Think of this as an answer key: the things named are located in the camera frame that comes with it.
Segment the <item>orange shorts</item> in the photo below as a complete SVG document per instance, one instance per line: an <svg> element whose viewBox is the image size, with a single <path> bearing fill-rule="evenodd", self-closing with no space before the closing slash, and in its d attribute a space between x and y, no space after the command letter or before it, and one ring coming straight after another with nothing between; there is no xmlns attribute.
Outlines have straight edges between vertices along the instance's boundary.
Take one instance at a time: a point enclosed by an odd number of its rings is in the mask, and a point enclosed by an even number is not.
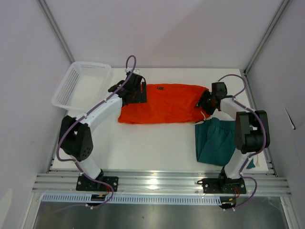
<svg viewBox="0 0 305 229"><path fill-rule="evenodd" d="M118 118L123 124L194 123L210 117L199 107L206 87L188 84L149 84L147 102L129 104L121 109Z"/></svg>

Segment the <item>green shorts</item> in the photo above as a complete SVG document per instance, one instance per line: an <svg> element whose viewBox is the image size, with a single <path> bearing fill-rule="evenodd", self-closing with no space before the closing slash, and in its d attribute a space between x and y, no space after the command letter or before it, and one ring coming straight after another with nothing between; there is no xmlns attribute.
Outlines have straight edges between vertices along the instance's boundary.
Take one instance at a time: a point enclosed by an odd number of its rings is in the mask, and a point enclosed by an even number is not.
<svg viewBox="0 0 305 229"><path fill-rule="evenodd" d="M213 117L195 126L197 162L223 167L235 150L235 121Z"/></svg>

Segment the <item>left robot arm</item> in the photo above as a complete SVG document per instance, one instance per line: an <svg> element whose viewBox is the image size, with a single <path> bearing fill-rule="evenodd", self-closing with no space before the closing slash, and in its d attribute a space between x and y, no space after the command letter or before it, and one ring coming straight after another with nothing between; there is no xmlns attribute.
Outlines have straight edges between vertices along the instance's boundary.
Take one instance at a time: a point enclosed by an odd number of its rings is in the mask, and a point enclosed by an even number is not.
<svg viewBox="0 0 305 229"><path fill-rule="evenodd" d="M126 79L110 87L106 96L89 111L62 119L56 157L61 162L75 163L80 172L88 177L86 184L91 190L97 191L103 186L103 171L91 156L94 130L123 107L146 103L146 85L143 76L127 72Z"/></svg>

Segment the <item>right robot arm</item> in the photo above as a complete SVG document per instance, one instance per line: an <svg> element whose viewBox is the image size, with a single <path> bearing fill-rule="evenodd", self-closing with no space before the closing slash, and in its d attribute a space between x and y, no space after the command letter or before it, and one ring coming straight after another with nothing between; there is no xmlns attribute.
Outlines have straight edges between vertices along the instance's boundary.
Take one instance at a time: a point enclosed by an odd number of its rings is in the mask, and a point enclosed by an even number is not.
<svg viewBox="0 0 305 229"><path fill-rule="evenodd" d="M217 109L235 120L236 148L229 163L222 169L224 177L217 181L222 192L229 192L235 186L234 179L243 177L252 157L270 145L267 113L248 108L235 96L228 95L224 82L213 83L212 90L203 92L197 106L206 114L212 115Z"/></svg>

